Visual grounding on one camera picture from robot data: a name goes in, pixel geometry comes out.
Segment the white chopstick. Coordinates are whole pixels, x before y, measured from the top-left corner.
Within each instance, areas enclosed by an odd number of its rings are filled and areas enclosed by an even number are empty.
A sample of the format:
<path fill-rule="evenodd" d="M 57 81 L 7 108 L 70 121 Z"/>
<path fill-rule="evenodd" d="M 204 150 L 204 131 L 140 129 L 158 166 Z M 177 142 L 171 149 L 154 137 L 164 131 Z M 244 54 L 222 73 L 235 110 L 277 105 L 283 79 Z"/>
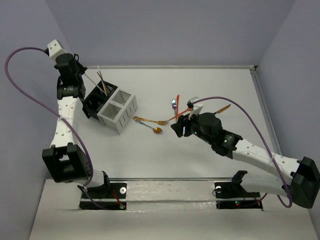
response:
<path fill-rule="evenodd" d="M 99 77 L 100 77 L 102 87 L 103 87 L 103 89 L 104 89 L 105 95 L 107 96 L 107 95 L 108 95 L 108 89 L 107 89 L 106 86 L 105 86 L 104 79 L 103 79 L 102 73 L 101 73 L 101 71 L 100 71 L 99 65 L 97 65 L 97 74 L 98 74 Z"/>
<path fill-rule="evenodd" d="M 107 92 L 105 89 L 102 89 L 101 87 L 99 87 L 98 84 L 95 83 L 86 73 L 84 73 L 84 76 L 88 78 L 99 90 L 101 90 L 107 96 Z"/>

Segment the orange chopstick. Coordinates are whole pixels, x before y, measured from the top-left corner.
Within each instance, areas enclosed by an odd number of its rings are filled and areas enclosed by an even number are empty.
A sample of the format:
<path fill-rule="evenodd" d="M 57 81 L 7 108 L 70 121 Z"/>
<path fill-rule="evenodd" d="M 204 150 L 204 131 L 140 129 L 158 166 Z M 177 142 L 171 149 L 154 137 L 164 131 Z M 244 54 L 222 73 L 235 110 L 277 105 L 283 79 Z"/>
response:
<path fill-rule="evenodd" d="M 101 73 L 100 70 L 98 71 L 98 73 L 99 73 L 99 76 L 100 76 L 100 79 L 101 79 L 102 86 L 103 86 L 104 91 L 105 91 L 105 95 L 108 96 L 108 93 L 109 93 L 109 92 L 108 92 L 108 88 L 107 88 L 107 86 L 105 85 L 105 82 L 104 82 L 102 73 Z"/>

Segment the gold knife black handle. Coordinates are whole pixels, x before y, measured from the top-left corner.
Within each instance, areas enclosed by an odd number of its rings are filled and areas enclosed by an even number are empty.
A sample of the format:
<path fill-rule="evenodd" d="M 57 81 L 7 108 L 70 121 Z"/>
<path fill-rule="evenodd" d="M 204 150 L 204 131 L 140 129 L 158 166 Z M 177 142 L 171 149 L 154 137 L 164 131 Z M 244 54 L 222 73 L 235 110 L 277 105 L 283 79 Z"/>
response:
<path fill-rule="evenodd" d="M 220 113 L 224 112 L 225 110 L 229 109 L 230 106 L 231 106 L 231 104 L 228 104 L 228 105 L 226 105 L 225 107 L 217 110 L 214 114 L 220 114 Z"/>

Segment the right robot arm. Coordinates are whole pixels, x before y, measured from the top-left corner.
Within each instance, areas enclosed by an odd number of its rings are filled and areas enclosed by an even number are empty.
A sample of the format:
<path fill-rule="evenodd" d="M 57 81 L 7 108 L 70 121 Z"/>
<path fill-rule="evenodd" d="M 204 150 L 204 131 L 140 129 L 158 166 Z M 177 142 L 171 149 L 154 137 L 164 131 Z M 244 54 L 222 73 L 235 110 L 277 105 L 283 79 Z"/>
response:
<path fill-rule="evenodd" d="M 311 209 L 320 190 L 320 171 L 309 157 L 295 159 L 268 153 L 240 135 L 223 129 L 214 113 L 181 115 L 170 126 L 176 135 L 195 135 L 222 157 L 244 162 L 269 174 L 255 179 L 246 170 L 239 170 L 232 178 L 230 190 L 235 196 L 246 192 L 263 192 L 290 198 L 302 208 Z"/>

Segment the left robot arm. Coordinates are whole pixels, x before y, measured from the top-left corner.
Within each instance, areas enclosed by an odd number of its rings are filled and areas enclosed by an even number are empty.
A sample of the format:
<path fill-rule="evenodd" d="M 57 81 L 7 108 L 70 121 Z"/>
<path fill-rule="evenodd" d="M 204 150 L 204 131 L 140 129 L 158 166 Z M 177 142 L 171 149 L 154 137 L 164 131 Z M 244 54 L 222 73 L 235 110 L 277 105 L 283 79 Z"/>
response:
<path fill-rule="evenodd" d="M 104 198 L 111 184 L 104 171 L 93 168 L 88 151 L 79 140 L 77 117 L 82 113 L 86 88 L 82 79 L 86 68 L 77 55 L 62 53 L 55 57 L 58 117 L 50 147 L 42 151 L 42 159 L 56 183 L 78 183 L 80 188 Z"/>

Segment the gold ornate fork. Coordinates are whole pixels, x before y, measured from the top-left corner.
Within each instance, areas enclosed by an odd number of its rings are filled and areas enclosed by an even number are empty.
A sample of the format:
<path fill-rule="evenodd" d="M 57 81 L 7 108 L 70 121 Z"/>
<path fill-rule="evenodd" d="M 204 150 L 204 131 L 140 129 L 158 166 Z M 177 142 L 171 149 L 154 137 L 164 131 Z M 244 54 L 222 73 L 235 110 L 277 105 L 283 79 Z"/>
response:
<path fill-rule="evenodd" d="M 146 118 L 142 118 L 142 117 L 138 117 L 138 116 L 133 116 L 132 119 L 137 120 L 137 121 L 155 123 L 160 126 L 166 126 L 169 124 L 168 120 L 150 120 L 150 119 L 146 119 Z"/>

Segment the orange plastic spoon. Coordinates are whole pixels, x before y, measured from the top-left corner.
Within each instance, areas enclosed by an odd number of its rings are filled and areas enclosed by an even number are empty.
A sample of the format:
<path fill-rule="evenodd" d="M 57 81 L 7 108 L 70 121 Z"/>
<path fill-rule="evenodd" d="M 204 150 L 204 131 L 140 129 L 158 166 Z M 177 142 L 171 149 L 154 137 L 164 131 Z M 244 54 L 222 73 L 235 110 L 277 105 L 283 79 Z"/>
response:
<path fill-rule="evenodd" d="M 175 119 L 178 118 L 179 116 L 184 115 L 184 114 L 186 114 L 186 113 L 189 113 L 189 112 L 191 112 L 192 110 L 193 110 L 192 108 L 187 108 L 186 110 L 184 110 L 184 111 L 182 111 L 182 112 L 180 112 L 180 113 L 178 113 L 178 114 L 176 115 L 177 109 L 174 108 L 174 109 L 173 109 L 173 111 L 174 111 L 174 116 L 171 117 L 170 119 L 168 119 L 168 121 L 175 120 Z"/>

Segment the iridescent metal spoon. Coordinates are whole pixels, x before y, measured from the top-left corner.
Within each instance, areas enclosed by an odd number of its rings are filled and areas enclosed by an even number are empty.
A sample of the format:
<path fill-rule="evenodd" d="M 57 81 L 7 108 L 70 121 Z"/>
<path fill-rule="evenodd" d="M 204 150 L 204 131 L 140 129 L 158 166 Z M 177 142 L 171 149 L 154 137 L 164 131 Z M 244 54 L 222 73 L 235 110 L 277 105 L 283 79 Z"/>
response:
<path fill-rule="evenodd" d="M 161 133 L 163 132 L 163 130 L 162 130 L 160 127 L 152 127 L 152 126 L 149 126 L 149 125 L 143 123 L 143 122 L 140 121 L 140 120 L 135 120 L 135 122 L 136 122 L 137 124 L 140 124 L 140 125 L 142 125 L 142 126 L 145 126 L 145 127 L 149 128 L 149 129 L 151 129 L 155 134 L 161 134 Z"/>

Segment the iridescent blue purple fork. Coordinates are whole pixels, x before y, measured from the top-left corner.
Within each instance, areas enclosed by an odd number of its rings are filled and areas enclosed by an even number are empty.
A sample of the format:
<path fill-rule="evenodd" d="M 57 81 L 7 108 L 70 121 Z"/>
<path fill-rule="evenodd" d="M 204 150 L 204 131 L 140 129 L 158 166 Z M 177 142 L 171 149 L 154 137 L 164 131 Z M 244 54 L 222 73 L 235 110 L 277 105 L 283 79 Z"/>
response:
<path fill-rule="evenodd" d="M 174 118 L 177 121 L 178 120 L 178 105 L 177 105 L 177 100 L 174 98 L 171 101 L 172 104 L 172 109 L 174 110 Z"/>

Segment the orange plastic knife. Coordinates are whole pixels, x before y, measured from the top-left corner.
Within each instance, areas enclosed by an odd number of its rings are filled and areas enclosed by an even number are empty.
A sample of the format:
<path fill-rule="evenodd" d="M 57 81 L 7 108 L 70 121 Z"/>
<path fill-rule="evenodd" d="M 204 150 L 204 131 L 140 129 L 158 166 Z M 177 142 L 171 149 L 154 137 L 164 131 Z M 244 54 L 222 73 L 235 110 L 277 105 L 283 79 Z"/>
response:
<path fill-rule="evenodd" d="M 176 122 L 178 121 L 178 118 L 179 118 L 179 101 L 180 101 L 180 95 L 178 94 L 176 96 L 176 114 L 175 114 Z"/>

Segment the black utensil container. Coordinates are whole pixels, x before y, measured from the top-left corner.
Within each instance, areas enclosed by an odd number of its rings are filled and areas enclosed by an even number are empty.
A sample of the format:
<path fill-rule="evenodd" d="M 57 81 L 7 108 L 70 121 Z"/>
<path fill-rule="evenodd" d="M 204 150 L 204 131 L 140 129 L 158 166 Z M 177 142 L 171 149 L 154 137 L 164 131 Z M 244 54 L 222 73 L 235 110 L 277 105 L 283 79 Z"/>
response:
<path fill-rule="evenodd" d="M 98 112 L 102 109 L 104 104 L 111 98 L 111 96 L 118 89 L 118 86 L 111 84 L 107 81 L 104 81 L 104 85 L 107 88 L 108 94 L 106 95 L 103 91 L 103 85 L 101 82 L 97 84 L 101 87 L 101 90 L 96 86 L 84 99 L 82 111 L 86 115 L 86 117 L 94 118 L 98 120 Z"/>

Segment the white utensil container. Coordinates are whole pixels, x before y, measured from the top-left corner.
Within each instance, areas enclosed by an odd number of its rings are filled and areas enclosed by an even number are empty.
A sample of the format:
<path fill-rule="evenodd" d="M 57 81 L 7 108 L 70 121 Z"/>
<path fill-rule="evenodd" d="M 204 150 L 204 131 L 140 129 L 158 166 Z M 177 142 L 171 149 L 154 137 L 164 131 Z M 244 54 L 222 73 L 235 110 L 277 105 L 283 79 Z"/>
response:
<path fill-rule="evenodd" d="M 136 95 L 118 88 L 102 105 L 97 117 L 102 125 L 106 125 L 121 134 L 137 109 Z"/>

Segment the metal rail back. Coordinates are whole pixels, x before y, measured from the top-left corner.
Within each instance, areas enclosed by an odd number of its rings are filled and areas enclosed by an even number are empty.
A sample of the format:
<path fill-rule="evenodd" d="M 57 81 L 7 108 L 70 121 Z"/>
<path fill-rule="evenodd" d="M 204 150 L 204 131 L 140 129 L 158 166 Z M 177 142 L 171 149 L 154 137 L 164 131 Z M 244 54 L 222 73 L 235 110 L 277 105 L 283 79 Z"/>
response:
<path fill-rule="evenodd" d="M 254 65 L 115 65 L 100 66 L 101 70 L 107 69 L 227 69 L 227 70 L 256 70 Z"/>

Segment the metal rail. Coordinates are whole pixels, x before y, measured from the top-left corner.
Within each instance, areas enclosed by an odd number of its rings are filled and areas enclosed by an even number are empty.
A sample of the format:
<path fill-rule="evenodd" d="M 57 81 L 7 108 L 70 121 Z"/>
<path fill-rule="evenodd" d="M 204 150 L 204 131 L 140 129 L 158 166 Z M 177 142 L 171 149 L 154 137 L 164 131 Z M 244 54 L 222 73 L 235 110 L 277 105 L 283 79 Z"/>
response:
<path fill-rule="evenodd" d="M 101 70 L 107 69 L 227 69 L 227 70 L 256 70 L 254 65 L 115 65 L 100 66 Z"/>
<path fill-rule="evenodd" d="M 112 177 L 110 181 L 231 181 L 232 177 Z"/>

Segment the metal rail front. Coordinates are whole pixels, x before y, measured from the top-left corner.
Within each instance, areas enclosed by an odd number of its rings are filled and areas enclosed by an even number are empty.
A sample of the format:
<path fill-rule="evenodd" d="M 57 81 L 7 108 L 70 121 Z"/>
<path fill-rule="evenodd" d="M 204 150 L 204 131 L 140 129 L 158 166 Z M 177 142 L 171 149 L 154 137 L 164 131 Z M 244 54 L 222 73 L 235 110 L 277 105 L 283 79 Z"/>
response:
<path fill-rule="evenodd" d="M 112 177 L 110 181 L 231 181 L 232 177 Z"/>

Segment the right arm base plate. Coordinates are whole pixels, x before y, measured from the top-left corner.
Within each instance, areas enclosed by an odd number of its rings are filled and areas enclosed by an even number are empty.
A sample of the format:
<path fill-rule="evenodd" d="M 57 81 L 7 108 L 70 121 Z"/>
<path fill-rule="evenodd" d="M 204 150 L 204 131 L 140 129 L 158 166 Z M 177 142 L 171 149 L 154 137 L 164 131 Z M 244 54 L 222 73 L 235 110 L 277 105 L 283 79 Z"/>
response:
<path fill-rule="evenodd" d="M 231 182 L 215 182 L 212 195 L 218 210 L 259 209 L 263 210 L 259 192 L 247 192 Z"/>

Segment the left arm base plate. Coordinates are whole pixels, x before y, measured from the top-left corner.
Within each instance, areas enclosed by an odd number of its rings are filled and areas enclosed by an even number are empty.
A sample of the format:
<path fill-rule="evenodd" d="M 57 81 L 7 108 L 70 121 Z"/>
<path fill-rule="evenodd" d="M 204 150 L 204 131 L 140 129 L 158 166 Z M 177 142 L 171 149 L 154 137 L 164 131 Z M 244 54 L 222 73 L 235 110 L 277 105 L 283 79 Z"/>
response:
<path fill-rule="evenodd" d="M 127 182 L 112 181 L 110 189 L 105 186 L 88 187 L 86 195 L 81 192 L 79 208 L 82 210 L 113 210 L 127 209 Z"/>

